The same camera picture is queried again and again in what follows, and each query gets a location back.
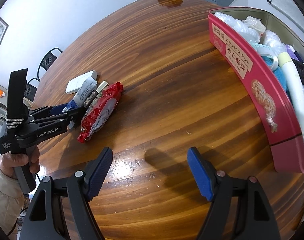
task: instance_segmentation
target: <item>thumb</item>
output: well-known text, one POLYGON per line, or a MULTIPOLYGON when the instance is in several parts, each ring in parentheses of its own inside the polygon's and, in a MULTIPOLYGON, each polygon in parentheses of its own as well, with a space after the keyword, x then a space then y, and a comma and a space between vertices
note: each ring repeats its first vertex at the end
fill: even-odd
POLYGON ((3 154, 3 160, 2 164, 4 167, 10 168, 10 167, 19 167, 24 166, 29 163, 29 158, 26 154, 11 154, 6 153, 3 154))

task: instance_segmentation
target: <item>black cable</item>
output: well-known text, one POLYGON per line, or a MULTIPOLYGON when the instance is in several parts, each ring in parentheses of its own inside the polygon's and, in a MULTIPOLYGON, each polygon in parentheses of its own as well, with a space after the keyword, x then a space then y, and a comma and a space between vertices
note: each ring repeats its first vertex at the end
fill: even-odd
MULTIPOLYGON (((24 212, 24 211, 27 210, 27 209, 28 209, 28 207, 23 208, 23 209, 21 210, 21 212, 20 212, 20 215, 21 215, 22 212, 24 212)), ((15 224, 14 224, 12 230, 11 230, 6 236, 10 236, 10 234, 13 233, 13 231, 14 231, 14 229, 15 229, 15 227, 16 227, 16 224, 17 224, 17 220, 18 220, 18 218, 16 219, 15 224)))
MULTIPOLYGON (((39 175, 36 173, 36 177, 39 179, 39 175)), ((39 179, 39 182, 41 183, 41 180, 39 179)))

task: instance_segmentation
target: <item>wooden table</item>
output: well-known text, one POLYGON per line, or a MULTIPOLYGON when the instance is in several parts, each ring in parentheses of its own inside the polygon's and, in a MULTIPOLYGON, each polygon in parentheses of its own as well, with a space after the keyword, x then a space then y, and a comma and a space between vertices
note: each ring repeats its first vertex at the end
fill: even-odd
POLYGON ((299 223, 304 174, 274 170, 250 97, 209 41, 207 15, 216 7, 203 0, 134 2, 82 34, 39 84, 34 107, 68 102, 68 81, 93 69, 98 81, 124 85, 115 111, 89 142, 76 141, 78 128, 40 145, 42 171, 54 178, 83 168, 104 146, 113 149, 102 190, 90 202, 106 239, 195 239, 210 204, 186 161, 191 146, 232 177, 257 176, 282 239, 299 223))

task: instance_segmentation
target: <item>beige jacket sleeve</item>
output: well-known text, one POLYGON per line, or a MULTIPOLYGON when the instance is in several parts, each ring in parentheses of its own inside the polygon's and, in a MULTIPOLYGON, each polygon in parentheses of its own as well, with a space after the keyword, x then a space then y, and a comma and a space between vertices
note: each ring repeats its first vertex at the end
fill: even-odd
MULTIPOLYGON (((9 178, 0 170, 0 226, 8 234, 24 205, 24 196, 17 179, 9 178)), ((10 235, 16 240, 17 226, 10 235)))

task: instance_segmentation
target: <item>human hand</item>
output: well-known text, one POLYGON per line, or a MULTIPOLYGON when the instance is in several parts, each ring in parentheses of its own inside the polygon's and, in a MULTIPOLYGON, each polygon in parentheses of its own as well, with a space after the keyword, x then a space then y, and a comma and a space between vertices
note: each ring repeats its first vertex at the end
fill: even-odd
POLYGON ((0 157, 0 169, 8 177, 16 179, 14 167, 24 166, 30 163, 30 172, 39 172, 39 148, 36 146, 30 156, 22 153, 5 153, 0 157))

